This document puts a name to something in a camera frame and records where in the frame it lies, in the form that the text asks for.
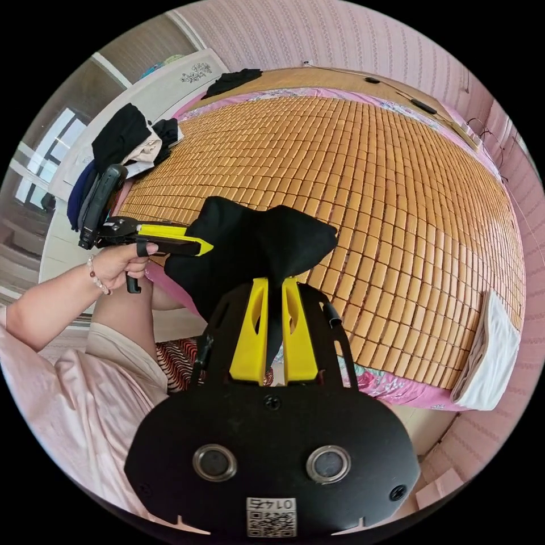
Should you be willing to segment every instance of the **blue clothing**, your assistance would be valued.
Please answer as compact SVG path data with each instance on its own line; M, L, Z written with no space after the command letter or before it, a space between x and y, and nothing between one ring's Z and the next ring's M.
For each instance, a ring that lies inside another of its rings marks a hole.
M76 185L72 188L70 197L68 199L68 206L66 210L66 215L72 226L72 231L78 231L78 216L79 211L81 210L81 205L87 195L85 195L86 181L89 177L89 174L94 170L95 161L92 160L79 175Z

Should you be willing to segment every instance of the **bracelet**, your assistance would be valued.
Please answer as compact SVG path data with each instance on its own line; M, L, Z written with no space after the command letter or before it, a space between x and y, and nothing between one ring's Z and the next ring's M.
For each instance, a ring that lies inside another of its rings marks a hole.
M89 259L87 260L87 267L89 269L89 276L91 277L91 280L93 281L93 283L95 284L95 286L97 288L99 288L100 290L102 290L102 293L104 295L111 295L112 291L107 288L98 278L97 278L97 275L95 274L95 271L93 269L93 256L90 255L89 256Z

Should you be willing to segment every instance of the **woven bamboo mattress pad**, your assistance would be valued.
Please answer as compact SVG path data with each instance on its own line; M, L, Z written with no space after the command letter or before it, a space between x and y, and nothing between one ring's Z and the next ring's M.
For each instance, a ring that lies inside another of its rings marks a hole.
M277 98L181 124L184 140L120 214L191 223L206 197L284 204L334 225L301 280L342 316L354 361L451 389L494 289L521 330L520 233L492 174L430 127L348 100Z

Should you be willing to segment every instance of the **yellow plastic part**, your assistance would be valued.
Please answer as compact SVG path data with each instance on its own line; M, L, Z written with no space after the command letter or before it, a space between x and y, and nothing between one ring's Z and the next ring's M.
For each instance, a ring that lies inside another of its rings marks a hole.
M169 238L171 240L186 240L188 242L198 242L200 252L197 256L203 255L213 249L213 246L202 240L202 238L186 237L187 227L178 227L176 225L149 225L142 223L138 234L148 237Z
M267 328L269 324L269 281L254 278L246 315L229 373L233 380L255 382L263 386L267 359Z
M296 278L282 284L282 337L285 384L315 380L318 365Z

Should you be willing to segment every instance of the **leg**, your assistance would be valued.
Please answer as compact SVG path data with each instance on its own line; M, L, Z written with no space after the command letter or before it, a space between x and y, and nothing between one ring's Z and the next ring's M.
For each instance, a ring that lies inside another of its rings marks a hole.
M130 294L124 287L103 295L95 306L92 322L105 325L133 341L157 361L153 335L153 285L147 278L138 281L142 292Z
M152 309L154 311L173 311L178 308L184 308L184 306L172 299L163 288L153 284Z

